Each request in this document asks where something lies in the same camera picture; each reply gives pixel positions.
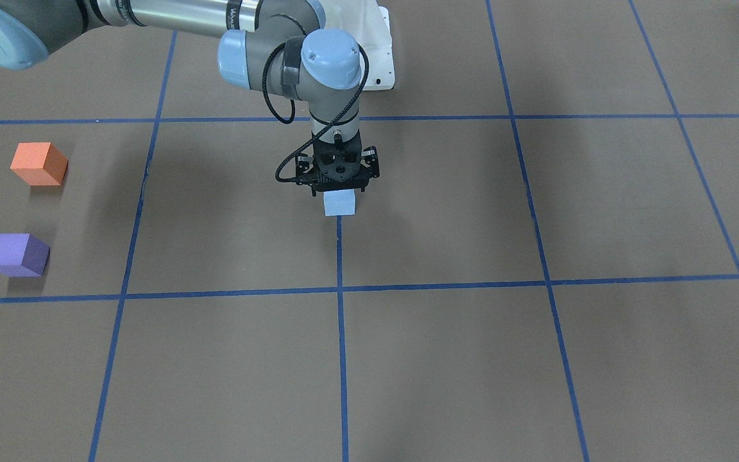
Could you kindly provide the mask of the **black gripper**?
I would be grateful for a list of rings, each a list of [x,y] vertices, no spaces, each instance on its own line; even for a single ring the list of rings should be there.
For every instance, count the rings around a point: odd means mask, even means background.
[[[300,156],[295,163],[295,182],[317,193],[366,190],[380,176],[378,151],[374,146],[361,151],[337,149],[333,144],[315,144],[313,155]]]

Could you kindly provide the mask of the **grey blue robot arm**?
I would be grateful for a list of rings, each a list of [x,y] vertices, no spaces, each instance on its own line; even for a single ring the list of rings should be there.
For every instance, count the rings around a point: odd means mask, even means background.
[[[0,1],[0,67],[23,70],[101,27],[153,27],[218,39],[217,66],[234,87],[308,104],[310,140],[276,168],[278,182],[313,194],[363,190],[378,178],[377,149],[364,147],[360,96],[371,62],[355,37],[328,28],[320,1]]]

